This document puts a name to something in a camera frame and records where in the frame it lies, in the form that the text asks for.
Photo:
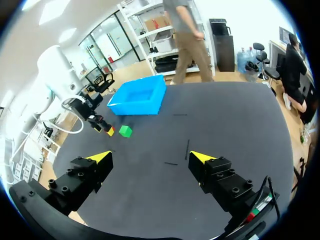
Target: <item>khaki pants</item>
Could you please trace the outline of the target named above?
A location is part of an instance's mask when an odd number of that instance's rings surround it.
[[[213,81],[210,57],[208,56],[205,42],[197,40],[192,33],[177,32],[176,44],[179,49],[179,58],[176,74],[173,78],[175,84],[182,84],[186,78],[186,70],[192,60],[198,65],[202,82]]]

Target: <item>seated person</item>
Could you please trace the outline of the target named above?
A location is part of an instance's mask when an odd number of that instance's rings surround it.
[[[300,92],[300,74],[307,73],[307,67],[299,53],[299,43],[297,37],[289,34],[291,44],[286,46],[285,66],[282,76],[283,100],[285,107],[291,110],[291,104],[301,113],[307,110],[304,96]]]

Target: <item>cardboard box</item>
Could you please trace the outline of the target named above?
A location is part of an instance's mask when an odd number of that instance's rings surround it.
[[[146,29],[151,32],[166,26],[170,26],[169,20],[165,16],[158,16],[144,22]]]

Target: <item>black mat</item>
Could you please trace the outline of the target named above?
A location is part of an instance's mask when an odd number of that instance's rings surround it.
[[[112,150],[114,169],[79,215],[92,228],[122,236],[205,240],[224,232],[231,216],[204,194],[185,160],[189,150],[224,156],[257,191],[272,178],[280,210],[290,199],[293,156],[289,131],[273,93],[263,84],[188,83],[168,86],[159,115],[115,116],[104,97],[97,112],[116,128],[109,138],[89,124],[69,135],[53,164],[57,177],[77,156]],[[118,132],[132,127],[131,138]],[[77,122],[74,130],[79,129]],[[272,211],[268,226],[276,220]]]

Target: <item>gray shirt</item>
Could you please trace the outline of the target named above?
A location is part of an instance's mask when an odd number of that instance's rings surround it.
[[[192,14],[191,8],[189,7],[188,0],[163,0],[164,10],[169,13],[170,20],[172,22],[173,28],[177,33],[192,33],[188,25],[181,19],[180,15],[177,12],[178,6],[185,6],[194,22],[195,27],[197,24]]]

